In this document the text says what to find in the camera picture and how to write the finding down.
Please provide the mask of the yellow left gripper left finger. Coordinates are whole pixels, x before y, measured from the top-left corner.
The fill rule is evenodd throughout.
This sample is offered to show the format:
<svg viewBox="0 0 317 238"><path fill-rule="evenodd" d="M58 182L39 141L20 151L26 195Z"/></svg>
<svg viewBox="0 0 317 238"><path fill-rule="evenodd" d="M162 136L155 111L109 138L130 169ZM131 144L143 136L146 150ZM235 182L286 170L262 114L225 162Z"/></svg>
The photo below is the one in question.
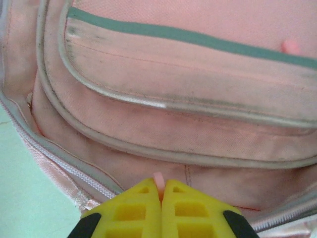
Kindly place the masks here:
<svg viewBox="0 0 317 238"><path fill-rule="evenodd" d="M160 238L161 203L153 178L83 214L70 238Z"/></svg>

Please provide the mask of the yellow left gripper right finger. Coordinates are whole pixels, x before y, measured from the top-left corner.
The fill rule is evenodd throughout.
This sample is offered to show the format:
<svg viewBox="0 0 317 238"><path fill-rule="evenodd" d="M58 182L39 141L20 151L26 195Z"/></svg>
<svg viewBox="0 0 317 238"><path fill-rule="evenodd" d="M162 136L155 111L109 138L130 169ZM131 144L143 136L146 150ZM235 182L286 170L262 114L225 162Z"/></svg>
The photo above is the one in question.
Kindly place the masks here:
<svg viewBox="0 0 317 238"><path fill-rule="evenodd" d="M163 238L254 238L241 212L177 180L168 180L161 207Z"/></svg>

